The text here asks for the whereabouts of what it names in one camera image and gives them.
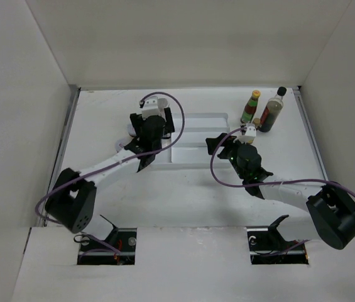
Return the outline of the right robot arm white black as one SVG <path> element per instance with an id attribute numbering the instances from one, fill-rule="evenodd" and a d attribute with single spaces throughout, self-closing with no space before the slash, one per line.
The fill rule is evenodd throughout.
<path id="1" fill-rule="evenodd" d="M 227 160 L 238 178 L 240 188 L 253 197 L 279 201 L 308 213 L 308 218 L 286 222 L 287 215 L 270 225 L 269 244 L 282 249 L 293 240 L 321 240 L 342 250 L 355 237 L 355 193 L 323 179 L 286 180 L 262 168 L 257 148 L 233 133 L 206 138 L 212 159 Z"/>

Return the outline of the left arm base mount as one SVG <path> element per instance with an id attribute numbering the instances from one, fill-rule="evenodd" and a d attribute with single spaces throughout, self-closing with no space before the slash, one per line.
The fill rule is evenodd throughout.
<path id="1" fill-rule="evenodd" d="M 80 266 L 130 266 L 135 263 L 138 230 L 119 228 L 102 215 L 74 236 Z"/>

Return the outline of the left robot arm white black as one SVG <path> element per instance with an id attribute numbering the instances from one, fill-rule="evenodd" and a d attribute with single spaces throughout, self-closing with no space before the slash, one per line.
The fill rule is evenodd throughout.
<path id="1" fill-rule="evenodd" d="M 163 137 L 175 131 L 172 112 L 145 117 L 130 115 L 136 137 L 116 155 L 88 169 L 63 170 L 45 204 L 46 212 L 70 232 L 95 237 L 102 250 L 112 250 L 117 244 L 116 227 L 95 212 L 96 196 L 116 181 L 148 167 L 162 148 Z"/>

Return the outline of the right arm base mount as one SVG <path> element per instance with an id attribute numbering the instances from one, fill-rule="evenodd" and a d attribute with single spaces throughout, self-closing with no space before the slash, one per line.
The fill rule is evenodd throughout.
<path id="1" fill-rule="evenodd" d="M 289 215 L 282 215 L 268 226 L 247 229 L 252 265 L 309 264 L 306 240 L 286 241 L 278 227 Z"/>

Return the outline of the small bottle blue label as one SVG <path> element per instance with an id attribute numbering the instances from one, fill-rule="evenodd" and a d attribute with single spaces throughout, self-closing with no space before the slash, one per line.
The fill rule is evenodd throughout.
<path id="1" fill-rule="evenodd" d="M 163 110 L 169 106 L 168 100 L 166 98 L 158 98 L 158 107 Z"/>

